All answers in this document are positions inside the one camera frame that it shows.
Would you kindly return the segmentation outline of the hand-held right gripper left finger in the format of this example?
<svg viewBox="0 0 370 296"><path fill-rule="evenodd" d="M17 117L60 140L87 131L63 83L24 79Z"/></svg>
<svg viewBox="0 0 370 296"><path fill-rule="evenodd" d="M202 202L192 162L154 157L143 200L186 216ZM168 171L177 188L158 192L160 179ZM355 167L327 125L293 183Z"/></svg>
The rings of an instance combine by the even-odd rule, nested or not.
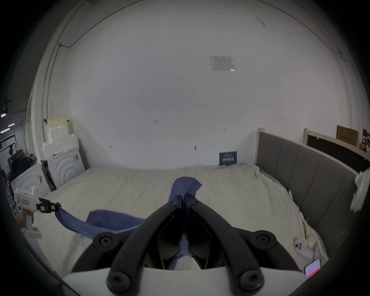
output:
<svg viewBox="0 0 370 296"><path fill-rule="evenodd" d="M169 270L181 252L183 199L175 196L137 228L98 234L83 252L72 273L110 268L111 292L138 292L144 267Z"/></svg>

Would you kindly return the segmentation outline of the person's left hand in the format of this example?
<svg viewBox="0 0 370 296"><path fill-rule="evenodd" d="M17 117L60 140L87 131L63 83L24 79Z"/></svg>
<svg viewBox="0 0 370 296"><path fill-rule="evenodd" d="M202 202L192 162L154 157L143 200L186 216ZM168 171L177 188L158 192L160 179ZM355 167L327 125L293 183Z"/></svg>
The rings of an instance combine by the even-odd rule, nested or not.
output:
<svg viewBox="0 0 370 296"><path fill-rule="evenodd" d="M26 217L27 216L31 217L31 224L34 223L34 213L27 209L22 209L20 214L16 216L15 218L19 229L26 228Z"/></svg>

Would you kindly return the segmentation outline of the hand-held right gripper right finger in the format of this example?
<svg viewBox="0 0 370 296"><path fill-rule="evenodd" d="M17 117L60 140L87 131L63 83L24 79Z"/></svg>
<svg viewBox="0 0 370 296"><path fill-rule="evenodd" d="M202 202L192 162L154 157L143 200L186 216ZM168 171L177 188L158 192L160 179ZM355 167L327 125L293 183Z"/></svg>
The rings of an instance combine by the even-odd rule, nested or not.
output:
<svg viewBox="0 0 370 296"><path fill-rule="evenodd" d="M232 292L260 291L266 283L261 267L300 271L274 234L234 228L192 195L186 196L186 239L202 270L226 267Z"/></svg>

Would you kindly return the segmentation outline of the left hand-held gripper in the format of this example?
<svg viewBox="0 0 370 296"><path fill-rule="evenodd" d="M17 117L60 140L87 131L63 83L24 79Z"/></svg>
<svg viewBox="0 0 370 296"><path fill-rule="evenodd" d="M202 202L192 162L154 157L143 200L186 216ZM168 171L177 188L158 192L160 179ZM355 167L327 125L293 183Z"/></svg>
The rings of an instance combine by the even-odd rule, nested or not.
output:
<svg viewBox="0 0 370 296"><path fill-rule="evenodd" d="M33 226L33 215L36 212L49 214L58 211L58 202L52 202L48 199L39 198L37 187L32 187L30 191L17 188L15 192L15 200L21 209L21 215L24 222L24 233L27 238L42 239L41 232L38 227Z"/></svg>

